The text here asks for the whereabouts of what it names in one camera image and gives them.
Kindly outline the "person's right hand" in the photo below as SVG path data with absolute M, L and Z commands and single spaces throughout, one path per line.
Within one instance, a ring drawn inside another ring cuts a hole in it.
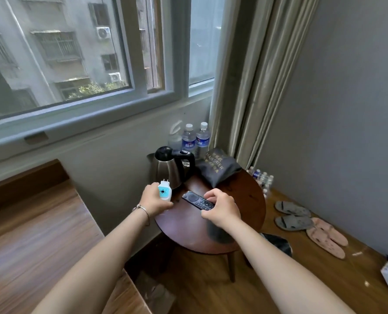
M 215 204 L 212 209 L 215 219 L 211 222 L 215 226 L 231 233 L 233 227 L 241 222 L 240 211 L 233 197 L 217 188 L 209 190 L 203 197 Z

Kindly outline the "person's left hand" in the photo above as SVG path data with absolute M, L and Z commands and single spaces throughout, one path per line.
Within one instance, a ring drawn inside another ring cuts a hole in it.
M 142 210 L 145 212 L 149 219 L 159 215 L 160 213 L 160 202 L 164 201 L 160 199 L 159 183 L 152 183 L 145 187 L 140 202 L 136 206 L 135 210 Z

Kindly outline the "white and blue plug-in device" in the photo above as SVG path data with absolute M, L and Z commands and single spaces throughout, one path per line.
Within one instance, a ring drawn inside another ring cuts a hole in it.
M 170 187 L 170 182 L 163 179 L 158 185 L 160 199 L 170 202 L 172 197 L 172 188 Z

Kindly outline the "black remote control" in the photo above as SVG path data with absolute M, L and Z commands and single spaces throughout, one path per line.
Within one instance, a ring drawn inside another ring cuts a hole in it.
M 214 208 L 215 204 L 208 201 L 204 197 L 197 195 L 191 191 L 187 191 L 182 195 L 182 199 L 188 202 L 189 204 L 195 206 L 201 211 L 209 211 Z

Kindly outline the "person's left forearm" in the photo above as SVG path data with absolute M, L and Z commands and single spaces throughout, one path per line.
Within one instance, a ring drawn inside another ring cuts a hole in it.
M 134 210 L 85 254 L 31 314 L 101 314 L 149 218 Z

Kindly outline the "person's right forearm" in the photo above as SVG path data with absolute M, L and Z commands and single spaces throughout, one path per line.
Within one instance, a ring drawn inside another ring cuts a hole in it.
M 239 244 L 281 314 L 355 314 L 327 285 L 238 217 L 219 225 Z

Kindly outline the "round dark wooden table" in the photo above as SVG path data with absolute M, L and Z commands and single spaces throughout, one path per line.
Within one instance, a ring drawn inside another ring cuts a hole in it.
M 218 188 L 231 195 L 238 205 L 242 220 L 260 232 L 266 216 L 266 202 L 259 184 L 244 169 L 230 176 Z M 235 251 L 238 245 L 223 230 L 203 219 L 200 210 L 185 201 L 182 196 L 192 191 L 203 196 L 211 189 L 199 171 L 172 194 L 173 207 L 155 217 L 160 230 L 170 243 L 159 271 L 164 273 L 175 247 L 180 246 L 195 253 L 227 256 L 229 278 L 235 282 Z

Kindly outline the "steel electric kettle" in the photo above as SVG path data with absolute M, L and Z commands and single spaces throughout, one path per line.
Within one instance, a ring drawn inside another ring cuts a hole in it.
M 163 146 L 146 158 L 150 162 L 150 182 L 168 181 L 172 190 L 179 188 L 195 173 L 195 155 L 191 152 Z

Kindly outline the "pack of small water bottles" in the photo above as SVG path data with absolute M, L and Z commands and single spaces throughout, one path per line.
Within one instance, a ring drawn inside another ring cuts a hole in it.
M 246 171 L 258 183 L 258 185 L 261 187 L 264 197 L 267 198 L 267 195 L 269 194 L 274 181 L 274 176 L 263 172 L 260 169 L 255 169 L 253 166 L 249 167 L 249 169 Z

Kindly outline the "blue label water bottle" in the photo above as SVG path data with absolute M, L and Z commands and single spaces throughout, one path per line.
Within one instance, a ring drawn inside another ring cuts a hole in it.
M 210 131 L 208 130 L 208 123 L 201 122 L 200 129 L 196 134 L 196 159 L 204 159 L 210 144 Z
M 194 153 L 196 149 L 196 133 L 193 129 L 193 125 L 187 123 L 182 134 L 182 150 L 190 153 Z

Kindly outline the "black plastic bag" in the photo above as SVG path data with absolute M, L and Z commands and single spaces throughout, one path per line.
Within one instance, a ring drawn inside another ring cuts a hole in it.
M 268 233 L 260 233 L 260 235 L 280 251 L 292 258 L 292 247 L 285 238 Z

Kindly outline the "grey slipper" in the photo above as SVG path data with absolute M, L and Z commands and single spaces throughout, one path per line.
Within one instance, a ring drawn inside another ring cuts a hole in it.
M 288 201 L 277 201 L 274 204 L 274 208 L 286 215 L 294 215 L 300 217 L 311 217 L 311 212 L 302 206 L 296 205 L 293 202 Z
M 293 232 L 311 229 L 314 222 L 307 216 L 286 215 L 274 219 L 275 224 L 282 230 Z

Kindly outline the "pink slipper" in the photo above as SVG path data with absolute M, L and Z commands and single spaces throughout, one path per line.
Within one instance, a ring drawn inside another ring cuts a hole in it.
M 306 234 L 315 244 L 332 254 L 334 257 L 345 259 L 346 255 L 343 248 L 331 240 L 324 230 L 312 227 L 306 230 Z
M 318 231 L 323 232 L 330 240 L 342 247 L 348 246 L 349 243 L 347 238 L 338 230 L 336 230 L 331 224 L 317 217 L 312 217 L 311 219 L 315 228 Z

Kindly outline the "brown wooden platform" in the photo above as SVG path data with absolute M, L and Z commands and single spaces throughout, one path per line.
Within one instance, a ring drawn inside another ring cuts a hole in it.
M 0 314 L 30 314 L 103 238 L 59 160 L 0 181 Z

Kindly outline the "beige curtain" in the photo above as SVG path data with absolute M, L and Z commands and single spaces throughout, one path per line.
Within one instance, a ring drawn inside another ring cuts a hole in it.
M 254 165 L 319 0 L 226 0 L 209 121 L 211 147 Z

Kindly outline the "grey apartment building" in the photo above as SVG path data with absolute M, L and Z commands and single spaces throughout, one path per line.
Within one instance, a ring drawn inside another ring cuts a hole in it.
M 117 0 L 0 0 L 0 77 L 13 95 L 0 117 L 131 87 L 117 10 Z

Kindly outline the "black drawstring bag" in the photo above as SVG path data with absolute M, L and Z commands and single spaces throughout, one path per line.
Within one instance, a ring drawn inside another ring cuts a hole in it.
M 220 148 L 210 149 L 204 158 L 197 159 L 196 167 L 212 188 L 243 169 Z

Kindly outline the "grey window frame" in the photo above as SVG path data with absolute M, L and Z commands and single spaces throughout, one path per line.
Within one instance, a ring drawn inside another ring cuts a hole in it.
M 0 117 L 0 162 L 187 97 L 215 75 L 226 0 L 117 0 L 131 87 Z M 0 77 L 0 98 L 13 100 Z

